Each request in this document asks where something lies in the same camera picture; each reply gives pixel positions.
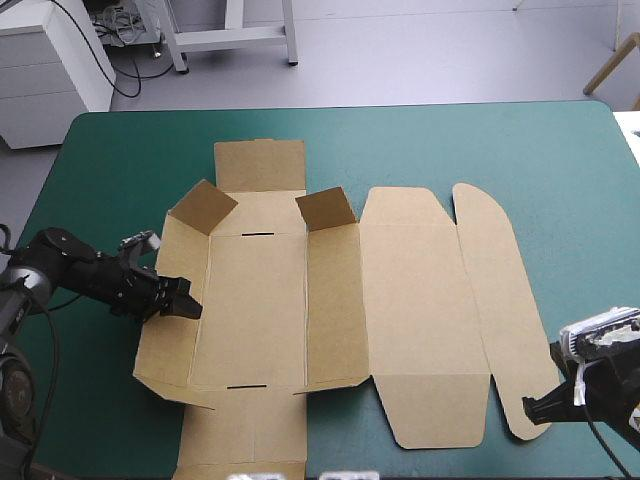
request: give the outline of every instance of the cardboard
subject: cardboard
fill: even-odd
[[[297,199],[309,229],[306,391],[372,375],[404,448],[479,444],[489,373],[511,432],[533,439],[548,426],[526,418],[522,397],[558,384],[509,219],[471,185],[454,201],[457,225],[427,189],[376,187],[356,224],[340,188]],[[323,339],[336,329],[339,343]]]
[[[134,375],[187,403],[177,479],[303,478],[306,403],[304,144],[215,145],[203,180],[165,219],[157,269],[192,281],[199,321],[145,324]]]
[[[215,164],[218,187],[197,183],[167,213],[157,260],[191,280],[202,318],[147,322],[134,370],[187,404],[174,478],[302,479],[299,393],[369,376],[405,448],[479,444],[489,365],[513,431],[541,431],[516,410],[521,392],[553,386],[533,368],[546,339],[490,197],[456,187],[456,227],[424,188],[374,188],[358,223],[341,188],[305,195],[300,141],[218,143]],[[515,376],[523,364],[533,373]]]
[[[522,397],[536,398],[558,386],[558,370],[531,292],[511,222],[482,190],[453,189],[458,235],[480,313],[482,340],[509,429],[531,440],[549,424],[533,425]]]
[[[310,230],[307,391],[373,375],[399,445],[478,445],[489,368],[456,228],[433,194],[374,188],[359,225],[340,188],[298,205]],[[336,329],[340,343],[323,338]]]

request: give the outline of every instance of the drawer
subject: drawer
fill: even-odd
[[[0,98],[74,90],[75,86],[62,63],[0,68]]]
[[[86,112],[76,92],[0,99],[0,136],[11,148],[59,145]]]
[[[44,32],[0,35],[1,67],[55,63],[59,61],[58,53]]]

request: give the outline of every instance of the box flap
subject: box flap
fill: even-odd
[[[225,192],[306,189],[301,140],[219,142],[214,151],[216,184]]]
[[[137,375],[135,372],[133,376],[165,400],[186,403],[188,405],[197,405],[207,409],[213,408],[214,399],[211,396],[211,392],[158,382],[157,380]]]
[[[259,462],[178,467],[173,480],[228,480],[243,473],[280,473],[287,480],[304,480],[306,462]]]
[[[530,440],[549,425],[529,421],[522,397],[540,397],[555,388],[558,371],[549,357],[515,234],[504,210],[482,190],[458,184],[453,197],[464,262],[500,401],[511,432]]]
[[[356,223],[356,216],[342,187],[296,198],[310,232]]]
[[[213,395],[215,411],[185,408],[179,466],[306,460],[304,396],[270,388]]]
[[[426,188],[373,187],[361,225],[446,225],[455,228],[435,195]]]
[[[477,445],[490,376],[454,223],[425,188],[377,187],[360,241],[369,368],[396,440]]]
[[[342,188],[297,198],[307,241],[307,388],[327,390],[369,376],[360,233]]]
[[[191,295],[202,302],[209,238],[167,215],[162,245],[156,262],[158,273],[188,278]],[[146,322],[142,327],[134,376],[162,397],[189,403],[191,396],[183,389],[187,387],[199,323],[159,315]]]
[[[238,202],[206,180],[200,180],[169,215],[177,218],[200,233],[209,235],[211,230],[226,217]]]
[[[402,448],[482,443],[487,374],[375,375],[374,379],[395,441]]]

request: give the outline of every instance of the black cable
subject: black cable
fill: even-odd
[[[162,71],[162,72],[160,72],[160,73],[156,73],[155,75],[141,75],[141,76],[140,76],[140,79],[141,79],[141,80],[150,80],[150,79],[152,79],[152,78],[160,78],[160,77],[162,77],[162,76],[166,75],[167,73],[169,73],[169,72],[171,71],[171,69],[172,69],[172,68],[173,68],[173,63],[171,63],[171,65],[169,65],[165,70],[163,70],[163,71]],[[136,77],[135,75],[131,75],[130,73],[127,73],[127,72],[125,72],[125,71],[123,71],[123,70],[120,70],[119,68],[117,68],[117,67],[115,67],[115,66],[113,66],[113,69],[114,69],[116,72],[118,72],[118,73],[120,73],[120,74],[124,75],[125,77],[129,77],[129,78],[138,78],[138,77]]]
[[[55,307],[51,307],[49,309],[49,312],[55,312],[56,310],[62,310],[64,307],[68,307],[69,305],[71,305],[76,300],[79,300],[80,298],[82,298],[82,294],[81,293],[79,293],[78,295],[73,297],[71,300],[67,300],[66,302],[63,302],[60,305],[56,305]]]
[[[104,32],[100,32],[100,36],[102,35],[118,35],[118,32],[116,32],[113,28],[109,28],[106,25],[102,25],[101,23],[98,22],[93,22],[93,26],[94,27],[98,27],[98,28],[104,28]],[[131,75],[128,72],[125,72],[124,70],[120,70],[119,68],[117,68],[115,65],[112,65],[113,69],[120,73],[121,75],[124,75],[125,77],[129,77],[129,78],[138,78],[138,75]],[[161,71],[160,73],[156,73],[154,75],[140,75],[140,79],[141,80],[150,80],[153,78],[160,78],[163,75],[166,75],[167,73],[169,73],[171,71],[171,69],[173,68],[173,63],[170,63],[169,66],[164,69],[163,71]]]
[[[629,473],[629,470],[627,470],[624,467],[622,462],[618,459],[618,457],[616,457],[615,453],[613,453],[613,450],[611,450],[611,448],[609,447],[607,442],[604,440],[604,438],[602,438],[602,435],[600,435],[600,432],[598,431],[595,424],[593,423],[593,419],[591,418],[591,414],[589,413],[589,409],[587,408],[587,406],[583,405],[582,410],[584,411],[584,416],[587,419],[587,423],[589,424],[589,428],[591,429],[593,436],[596,437],[596,440],[598,440],[598,442],[600,443],[604,451],[607,452],[607,455],[609,455],[609,458],[611,459],[611,461],[615,463],[616,467],[618,467],[618,470],[622,472],[622,475],[624,476],[624,478],[627,480],[632,480],[633,477]]]
[[[11,250],[11,229],[8,225],[4,223],[0,223],[0,230],[4,234],[4,241],[2,242],[2,246],[0,246],[0,253],[5,255],[13,255],[15,250]]]
[[[58,2],[58,0],[50,0],[50,1],[52,3],[54,3],[55,5],[57,5],[58,8],[60,10],[62,10],[65,13],[65,15],[67,15],[67,17],[69,17],[71,22],[73,22],[75,27],[78,29],[78,31],[80,32],[80,35],[82,35],[84,43],[86,43],[87,47],[89,47],[89,51],[91,52],[91,55],[93,56],[93,59],[96,61],[96,64],[98,65],[98,68],[100,69],[100,72],[102,72],[102,76],[105,78],[105,80],[107,80],[107,82],[109,82],[109,85],[111,85],[113,87],[113,89],[116,92],[118,92],[120,95],[122,95],[123,97],[127,97],[127,98],[136,98],[136,97],[138,97],[140,95],[140,92],[142,92],[142,79],[140,78],[140,72],[138,71],[138,64],[136,63],[135,59],[133,57],[131,57],[131,61],[133,62],[133,68],[135,69],[136,74],[137,74],[136,78],[138,79],[138,90],[134,94],[129,94],[129,93],[126,93],[126,92],[123,92],[122,90],[120,90],[118,87],[116,87],[115,83],[113,83],[111,81],[111,79],[107,75],[107,72],[104,71],[104,68],[102,67],[102,64],[100,63],[100,60],[98,60],[96,52],[93,51],[93,47],[91,46],[91,43],[89,43],[89,39],[85,35],[85,33],[82,30],[82,28],[80,28],[80,25],[78,25],[78,22],[73,17],[73,15],[71,15],[69,13],[69,10],[67,10],[63,5],[61,5],[60,2]]]
[[[53,343],[53,363],[51,364],[51,377],[49,379],[49,390],[47,391],[47,398],[44,401],[44,407],[42,408],[42,414],[40,415],[40,422],[38,424],[38,428],[36,431],[36,438],[33,441],[33,445],[31,450],[27,454],[24,459],[24,463],[22,465],[22,478],[24,480],[31,480],[31,464],[33,462],[33,457],[35,456],[36,450],[38,449],[38,445],[40,444],[40,440],[42,438],[42,432],[47,424],[47,420],[49,419],[49,414],[51,413],[51,405],[53,403],[53,397],[56,393],[56,387],[58,385],[58,368],[60,366],[60,337],[58,336],[58,330],[56,328],[55,323],[51,318],[51,313],[47,308],[42,305],[31,293],[31,291],[23,286],[33,303],[40,308],[42,313],[47,318],[47,323],[49,324],[49,330],[51,332],[51,341]]]

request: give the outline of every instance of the gray floor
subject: gray floor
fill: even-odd
[[[225,109],[509,102],[584,98],[585,82],[611,54],[614,0],[295,0],[300,64],[283,47],[191,54],[191,73],[144,82],[134,100],[114,96],[113,110]],[[183,30],[219,26],[224,7],[173,0]],[[246,0],[245,18],[281,18],[280,0]],[[640,29],[640,4],[625,6],[623,36]],[[135,52],[143,74],[169,56]],[[126,52],[114,64],[131,70]],[[638,94],[632,55],[597,97],[627,110]],[[118,85],[128,91],[135,81]],[[57,148],[11,151],[0,142],[0,222],[15,236],[55,159]]]

